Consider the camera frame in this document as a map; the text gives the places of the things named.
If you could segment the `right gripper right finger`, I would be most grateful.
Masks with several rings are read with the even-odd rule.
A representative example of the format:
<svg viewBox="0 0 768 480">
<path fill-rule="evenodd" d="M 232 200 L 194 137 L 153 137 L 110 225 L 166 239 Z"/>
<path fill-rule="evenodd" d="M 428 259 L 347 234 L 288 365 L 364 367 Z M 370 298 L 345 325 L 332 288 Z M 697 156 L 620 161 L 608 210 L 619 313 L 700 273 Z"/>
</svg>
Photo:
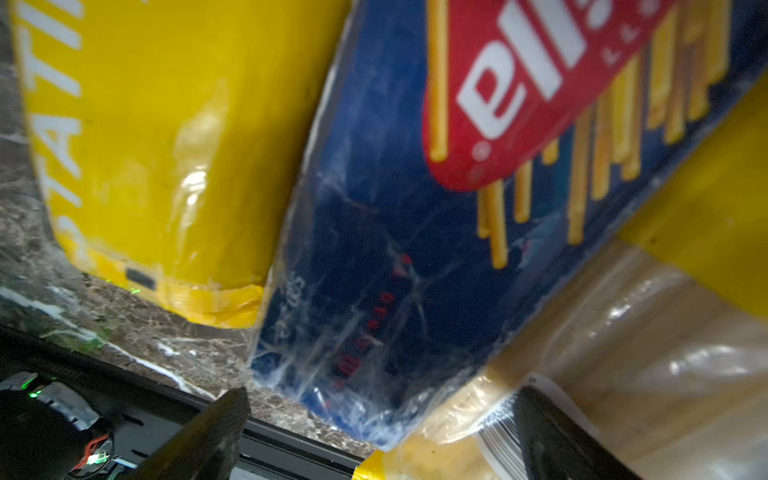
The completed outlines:
<svg viewBox="0 0 768 480">
<path fill-rule="evenodd" d="M 514 404 L 521 453 L 530 479 L 631 479 L 639 476 L 534 387 Z"/>
</svg>

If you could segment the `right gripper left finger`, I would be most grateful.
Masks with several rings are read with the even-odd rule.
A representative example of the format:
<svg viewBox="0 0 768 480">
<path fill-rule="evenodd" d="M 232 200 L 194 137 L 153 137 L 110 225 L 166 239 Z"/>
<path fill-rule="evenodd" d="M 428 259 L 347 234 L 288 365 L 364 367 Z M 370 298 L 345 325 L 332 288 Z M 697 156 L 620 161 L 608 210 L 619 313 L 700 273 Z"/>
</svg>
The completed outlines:
<svg viewBox="0 0 768 480">
<path fill-rule="evenodd" d="M 244 387 L 226 391 L 152 453 L 127 479 L 228 479 L 250 416 Z"/>
</svg>

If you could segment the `long yellow spaghetti bag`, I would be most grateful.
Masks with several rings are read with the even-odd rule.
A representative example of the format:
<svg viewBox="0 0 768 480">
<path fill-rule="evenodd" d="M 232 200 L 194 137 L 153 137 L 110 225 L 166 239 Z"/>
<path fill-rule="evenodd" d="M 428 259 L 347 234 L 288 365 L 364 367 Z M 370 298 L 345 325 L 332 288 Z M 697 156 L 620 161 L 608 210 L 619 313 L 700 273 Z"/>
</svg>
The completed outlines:
<svg viewBox="0 0 768 480">
<path fill-rule="evenodd" d="M 488 367 L 358 479 L 530 479 L 534 387 L 639 479 L 767 475 L 767 83 Z"/>
</svg>

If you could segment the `blue Barilla spaghetti box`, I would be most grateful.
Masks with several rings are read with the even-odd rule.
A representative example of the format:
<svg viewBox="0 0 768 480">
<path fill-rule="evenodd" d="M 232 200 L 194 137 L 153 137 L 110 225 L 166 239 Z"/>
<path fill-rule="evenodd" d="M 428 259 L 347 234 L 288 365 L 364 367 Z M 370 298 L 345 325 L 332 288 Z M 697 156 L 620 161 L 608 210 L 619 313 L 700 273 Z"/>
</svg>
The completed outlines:
<svg viewBox="0 0 768 480">
<path fill-rule="evenodd" d="M 611 238 L 767 67 L 763 1 L 360 1 L 249 359 L 389 449 Z"/>
</svg>

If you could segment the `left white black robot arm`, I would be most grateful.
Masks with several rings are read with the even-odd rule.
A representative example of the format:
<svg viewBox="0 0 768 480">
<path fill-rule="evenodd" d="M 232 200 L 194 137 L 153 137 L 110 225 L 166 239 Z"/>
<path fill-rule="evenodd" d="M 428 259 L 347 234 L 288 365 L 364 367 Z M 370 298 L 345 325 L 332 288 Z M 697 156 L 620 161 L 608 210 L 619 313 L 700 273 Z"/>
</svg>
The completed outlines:
<svg viewBox="0 0 768 480">
<path fill-rule="evenodd" d="M 113 427 L 75 390 L 37 372 L 1 380 L 1 477 L 87 479 L 114 454 Z"/>
</svg>

